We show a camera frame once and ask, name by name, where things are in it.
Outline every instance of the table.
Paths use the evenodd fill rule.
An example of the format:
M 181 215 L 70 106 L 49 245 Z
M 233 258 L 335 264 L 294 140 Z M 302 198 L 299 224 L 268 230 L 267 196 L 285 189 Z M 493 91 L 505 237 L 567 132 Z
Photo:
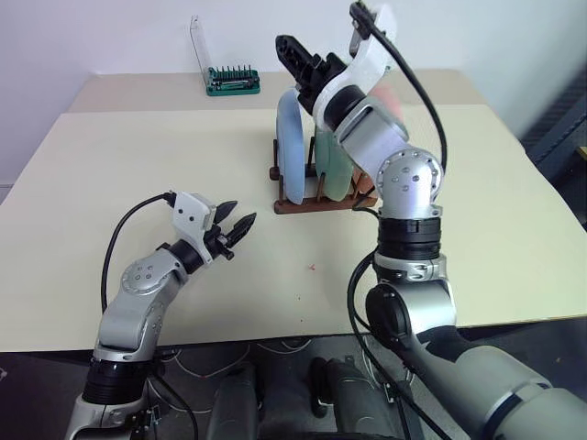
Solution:
M 432 77 L 443 74 L 455 77 Z M 233 221 L 250 212 L 258 216 L 232 261 L 219 258 L 180 291 L 160 344 L 349 333 L 346 285 L 373 249 L 377 227 L 361 213 L 273 213 L 277 185 L 268 168 L 274 106 L 287 84 L 279 75 L 263 82 L 276 96 L 237 96 L 205 109 L 202 101 L 185 99 L 201 93 L 193 88 L 178 93 L 180 110 L 169 108 L 172 98 L 160 99 L 156 108 L 157 99 L 145 97 L 148 89 L 168 96 L 161 94 L 166 85 L 153 91 L 154 76 L 91 80 L 0 205 L 0 351 L 91 348 L 112 230 L 130 206 L 169 189 L 199 192 L 218 203 L 239 200 Z M 121 96 L 126 89 L 112 82 L 135 84 L 129 93 L 142 102 Z M 182 89 L 179 77 L 160 83 Z M 438 81 L 431 94 L 440 102 L 449 140 L 439 203 L 458 325 L 586 314 L 587 237 L 579 223 L 477 94 L 455 93 L 465 104 L 437 99 L 449 99 L 447 83 Z M 105 88 L 113 98 L 105 97 Z M 412 142 L 437 153 L 426 109 L 399 89 Z M 96 93 L 102 101 L 88 98 Z M 306 118 L 308 131 L 310 126 Z M 127 223 L 111 263 L 109 299 L 127 264 L 173 241 L 170 219 L 161 203 Z M 361 281 L 358 304 L 373 283 L 372 273 Z

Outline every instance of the floor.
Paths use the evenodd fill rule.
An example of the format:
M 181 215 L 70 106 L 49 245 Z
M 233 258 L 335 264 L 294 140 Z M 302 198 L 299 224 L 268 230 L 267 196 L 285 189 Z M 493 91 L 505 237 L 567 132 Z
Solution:
M 468 337 L 505 349 L 527 363 L 555 386 L 567 388 L 587 400 L 587 318 L 570 319 L 524 326 L 494 329 L 472 329 Z M 290 345 L 300 341 L 288 340 Z M 263 345 L 288 351 L 281 341 L 265 341 Z M 404 370 L 397 358 L 371 340 L 373 350 L 393 375 L 400 379 Z M 310 360 L 354 357 L 356 365 L 366 373 L 362 355 L 352 336 L 317 337 L 303 350 L 279 355 L 257 343 L 214 344 L 186 348 L 180 355 L 185 367 L 201 375 L 216 371 L 246 355 L 259 369 L 264 382 L 264 417 L 260 436 L 290 432 L 332 432 L 335 422 L 332 410 L 327 417 L 316 419 L 310 412 L 305 375 Z M 11 439 L 61 439 L 67 426 L 73 401 L 83 388 L 87 367 L 26 354 L 1 353 L 0 437 Z M 207 411 L 214 400 L 223 373 L 202 379 L 183 371 L 175 361 L 166 363 L 165 378 L 190 403 L 193 410 Z M 440 407 L 436 399 L 417 378 L 412 384 L 415 400 L 449 436 L 468 438 Z M 166 403 L 158 402 L 162 418 L 158 436 L 163 439 L 191 438 L 191 425 L 186 414 Z M 205 438 L 208 414 L 198 414 L 200 438 Z M 426 438 L 435 436 L 424 428 Z M 150 438 L 155 438 L 150 431 Z

